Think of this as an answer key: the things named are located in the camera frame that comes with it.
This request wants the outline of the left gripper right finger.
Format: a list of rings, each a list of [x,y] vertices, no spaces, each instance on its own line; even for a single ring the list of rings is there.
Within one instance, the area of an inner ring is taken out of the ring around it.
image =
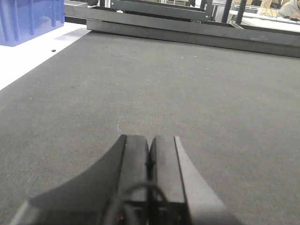
[[[156,136],[150,148],[150,177],[165,194],[174,225],[237,225],[193,165],[177,136]]]

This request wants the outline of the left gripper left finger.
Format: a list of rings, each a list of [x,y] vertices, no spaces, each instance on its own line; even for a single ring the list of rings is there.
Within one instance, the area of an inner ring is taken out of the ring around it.
[[[121,135],[90,168],[68,182],[26,200],[12,225],[96,225],[111,198],[147,181],[148,142]]]

